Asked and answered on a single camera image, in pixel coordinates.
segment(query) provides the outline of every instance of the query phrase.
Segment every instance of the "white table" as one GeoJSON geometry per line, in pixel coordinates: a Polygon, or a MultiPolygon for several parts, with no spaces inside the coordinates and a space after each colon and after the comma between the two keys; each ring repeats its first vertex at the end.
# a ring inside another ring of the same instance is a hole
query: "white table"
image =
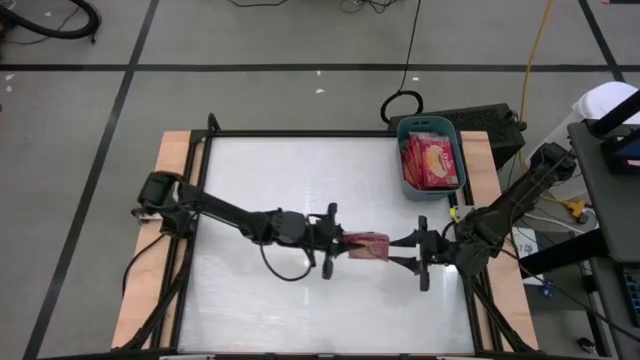
{"type": "MultiPolygon", "coordinates": [[[[394,138],[216,138],[204,190],[249,211],[324,213],[336,202],[346,231],[392,239],[416,228],[419,215],[441,231],[449,222],[448,199],[407,200],[396,151],[394,138]]],[[[265,250],[283,275],[304,272],[302,251],[265,250]]],[[[392,248],[392,254],[417,251],[392,248]]],[[[335,261],[329,281],[318,267],[287,283],[268,271],[258,247],[237,229],[208,218],[200,221],[194,256],[180,351],[473,353],[453,266],[432,266],[426,293],[397,264],[346,255],[335,261]]]]}

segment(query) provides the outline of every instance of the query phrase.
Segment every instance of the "black floor stripe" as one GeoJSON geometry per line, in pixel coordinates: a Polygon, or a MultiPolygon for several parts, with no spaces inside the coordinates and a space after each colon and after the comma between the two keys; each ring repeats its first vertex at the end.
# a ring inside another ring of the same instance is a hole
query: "black floor stripe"
{"type": "MultiPolygon", "coordinates": [[[[533,65],[532,72],[620,72],[640,71],[640,65],[533,65]]],[[[0,64],[0,71],[128,71],[130,65],[117,64],[0,64]]],[[[402,71],[404,64],[136,64],[135,71],[148,72],[257,72],[257,71],[402,71]]],[[[526,65],[518,64],[412,64],[411,71],[424,72],[525,72],[526,65]]]]}
{"type": "MultiPolygon", "coordinates": [[[[158,72],[252,72],[252,71],[402,71],[404,64],[228,64],[177,65],[141,64],[137,71],[158,72]]],[[[412,64],[410,71],[424,72],[525,72],[526,65],[501,64],[412,64]]],[[[533,72],[598,72],[611,71],[607,65],[534,65],[533,72]]]]}
{"type": "Polygon", "coordinates": [[[607,44],[607,41],[604,39],[604,34],[602,34],[602,30],[600,30],[600,25],[596,21],[596,17],[589,7],[587,0],[578,0],[580,4],[580,8],[582,8],[582,12],[584,13],[584,17],[587,19],[587,23],[591,28],[591,32],[593,33],[593,37],[596,39],[596,43],[598,43],[598,47],[600,48],[600,52],[602,52],[602,56],[604,60],[607,62],[612,69],[613,78],[616,81],[624,81],[624,77],[622,76],[622,72],[618,69],[618,64],[616,63],[616,59],[613,58],[613,53],[607,44]]]}
{"type": "Polygon", "coordinates": [[[127,71],[122,64],[0,64],[0,71],[127,71]]]}
{"type": "Polygon", "coordinates": [[[24,356],[22,357],[23,360],[34,360],[38,357],[40,352],[42,341],[44,340],[44,336],[47,332],[51,316],[53,315],[65,277],[67,276],[67,271],[69,270],[69,265],[71,264],[73,253],[75,252],[76,245],[78,244],[80,232],[82,231],[82,226],[84,225],[87,212],[89,211],[89,205],[91,204],[91,199],[95,193],[98,178],[100,177],[102,167],[104,166],[107,151],[109,150],[111,140],[113,139],[113,134],[116,130],[120,113],[122,112],[122,107],[124,106],[127,93],[129,92],[129,87],[135,72],[135,65],[140,60],[144,42],[149,34],[149,28],[158,7],[158,1],[159,0],[151,0],[149,3],[147,14],[144,18],[142,28],[129,61],[129,69],[124,74],[120,89],[118,90],[118,94],[114,100],[113,108],[111,109],[109,120],[107,121],[104,133],[102,134],[102,139],[100,140],[100,145],[98,146],[93,164],[91,165],[87,182],[82,190],[80,204],[73,216],[73,221],[71,222],[69,233],[67,234],[67,238],[62,248],[62,253],[58,259],[58,264],[56,265],[56,269],[53,273],[51,283],[49,284],[49,289],[47,290],[47,294],[45,295],[42,307],[38,313],[36,323],[31,331],[31,337],[29,338],[27,348],[25,349],[24,356]]]}

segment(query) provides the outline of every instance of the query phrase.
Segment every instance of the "black metal frame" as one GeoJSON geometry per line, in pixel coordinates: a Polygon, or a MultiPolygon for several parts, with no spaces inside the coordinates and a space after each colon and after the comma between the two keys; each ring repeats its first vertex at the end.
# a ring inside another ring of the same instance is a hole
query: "black metal frame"
{"type": "MultiPolygon", "coordinates": [[[[189,149],[187,153],[187,159],[185,164],[184,176],[186,179],[190,179],[193,171],[193,162],[196,154],[197,146],[204,139],[204,151],[202,155],[202,159],[200,162],[200,171],[198,174],[197,186],[204,186],[204,181],[206,179],[207,171],[208,171],[208,162],[211,153],[211,145],[214,138],[224,138],[224,137],[341,137],[341,138],[372,138],[372,137],[383,137],[383,138],[392,138],[396,137],[395,131],[389,130],[365,130],[365,131],[351,131],[351,130],[221,130],[215,117],[211,114],[209,116],[209,128],[206,130],[193,130],[191,132],[191,137],[189,140],[189,149]]],[[[462,147],[462,139],[459,136],[460,146],[462,147]]],[[[473,205],[473,196],[471,193],[471,187],[469,182],[465,184],[463,188],[464,200],[467,205],[473,205]]],[[[449,196],[450,205],[457,205],[458,201],[455,194],[449,196]]],[[[196,231],[197,231],[197,222],[195,221],[195,231],[194,235],[188,239],[185,239],[187,242],[185,254],[183,261],[186,262],[186,266],[191,268],[191,262],[193,259],[193,252],[195,249],[195,239],[196,239],[196,231]]],[[[171,284],[171,279],[173,277],[175,262],[177,258],[177,249],[179,239],[171,239],[170,251],[167,256],[167,263],[165,265],[163,280],[162,280],[162,289],[161,289],[161,297],[162,295],[167,294],[169,285],[171,284]]],[[[482,272],[480,276],[480,282],[489,295],[491,300],[493,300],[493,296],[491,294],[491,286],[489,282],[489,276],[487,270],[482,272]]],[[[102,354],[86,354],[86,355],[74,355],[74,356],[64,356],[51,358],[51,360],[129,360],[129,359],[158,359],[161,356],[169,356],[178,354],[176,351],[178,340],[180,337],[180,329],[183,318],[184,311],[184,302],[186,300],[186,291],[189,283],[189,276],[187,275],[182,288],[179,290],[177,303],[176,303],[176,314],[174,317],[174,322],[172,326],[171,332],[171,341],[169,348],[158,348],[159,339],[162,335],[164,321],[160,321],[153,330],[151,335],[150,349],[146,350],[117,350],[110,353],[102,353],[102,354]]],[[[562,357],[562,356],[552,356],[546,355],[543,353],[513,353],[513,352],[503,352],[502,347],[502,337],[498,331],[496,324],[488,317],[489,321],[489,332],[491,336],[491,342],[494,350],[497,351],[488,351],[483,348],[482,345],[482,336],[480,333],[480,328],[478,324],[478,313],[476,307],[476,301],[473,289],[471,287],[471,282],[469,279],[463,278],[463,287],[465,291],[465,301],[467,304],[467,311],[469,315],[469,324],[471,328],[471,336],[474,346],[475,357],[480,358],[489,358],[496,360],[527,360],[527,359],[536,359],[536,360],[583,360],[582,358],[574,358],[574,357],[562,357]]],[[[362,355],[340,355],[340,354],[295,354],[295,355],[281,355],[281,354],[273,354],[273,353],[265,353],[265,354],[216,354],[216,359],[358,359],[361,360],[363,358],[366,359],[437,359],[437,356],[421,356],[421,355],[411,355],[411,354],[391,354],[391,355],[373,355],[363,357],[362,355]]]]}

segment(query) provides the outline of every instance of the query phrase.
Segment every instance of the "yellow cable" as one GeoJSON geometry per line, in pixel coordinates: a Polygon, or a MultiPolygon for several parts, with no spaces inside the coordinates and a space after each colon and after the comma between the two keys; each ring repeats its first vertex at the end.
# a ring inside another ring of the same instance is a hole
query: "yellow cable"
{"type": "MultiPolygon", "coordinates": [[[[520,117],[519,121],[524,121],[524,111],[527,105],[527,89],[529,85],[529,74],[531,73],[531,65],[533,65],[533,59],[536,56],[536,52],[538,51],[538,45],[540,44],[540,39],[542,39],[542,32],[544,30],[545,25],[547,25],[547,20],[549,19],[549,14],[551,13],[551,6],[553,5],[553,0],[547,1],[547,7],[544,10],[544,15],[542,16],[542,22],[540,23],[540,28],[538,29],[538,35],[536,36],[536,41],[533,43],[533,48],[531,49],[531,53],[529,54],[529,62],[527,62],[527,70],[524,74],[524,83],[522,84],[522,99],[520,100],[520,117]]],[[[518,162],[520,163],[520,168],[522,172],[527,171],[527,167],[524,164],[524,160],[522,160],[522,152],[518,151],[518,162]]],[[[554,197],[542,196],[543,199],[557,202],[560,204],[564,204],[565,202],[562,200],[558,200],[554,197]]]]}

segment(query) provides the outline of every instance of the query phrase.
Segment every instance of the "gray floor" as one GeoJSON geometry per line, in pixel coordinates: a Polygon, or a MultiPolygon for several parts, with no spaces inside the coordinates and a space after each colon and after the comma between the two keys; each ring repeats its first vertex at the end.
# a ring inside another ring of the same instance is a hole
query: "gray floor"
{"type": "MultiPolygon", "coordinates": [[[[25,353],[107,124],[117,122],[40,357],[109,349],[120,278],[138,228],[129,210],[154,166],[163,131],[202,128],[209,112],[225,129],[383,129],[380,104],[397,90],[402,73],[330,71],[336,67],[324,64],[402,64],[416,6],[401,0],[382,15],[368,7],[347,15],[339,0],[249,9],[223,0],[92,2],[104,18],[95,45],[87,39],[49,40],[0,48],[0,164],[8,169],[0,177],[0,349],[8,359],[25,353]],[[139,68],[135,61],[127,65],[149,6],[156,3],[139,64],[167,65],[167,71],[139,68]],[[57,64],[86,66],[60,71],[65,69],[57,64]],[[237,64],[317,65],[248,72],[171,66],[237,64]],[[136,69],[154,71],[136,71],[130,84],[122,81],[136,69]],[[121,112],[119,92],[126,95],[121,112]]],[[[617,63],[639,71],[640,6],[587,3],[617,63]]],[[[16,7],[50,27],[73,9],[64,0],[18,0],[16,7]]],[[[498,102],[518,109],[524,73],[489,66],[526,64],[543,11],[539,0],[423,1],[411,62],[479,66],[410,72],[406,88],[420,91],[426,110],[498,102]]],[[[78,14],[68,26],[84,20],[78,14]]],[[[23,29],[9,34],[14,41],[37,38],[23,29]]],[[[582,93],[613,80],[602,71],[605,57],[577,0],[555,2],[536,64],[548,67],[531,76],[525,153],[582,93]],[[576,66],[556,66],[567,64],[576,66]],[[603,66],[593,72],[590,65],[603,66]]],[[[622,75],[640,86],[640,73],[622,75]]],[[[411,101],[400,100],[390,112],[413,110],[411,101]]],[[[534,318],[543,346],[556,341],[544,329],[557,321],[564,320],[534,318]]],[[[569,322],[567,329],[576,326],[569,322]]],[[[571,341],[571,331],[563,334],[563,341],[571,341]]]]}

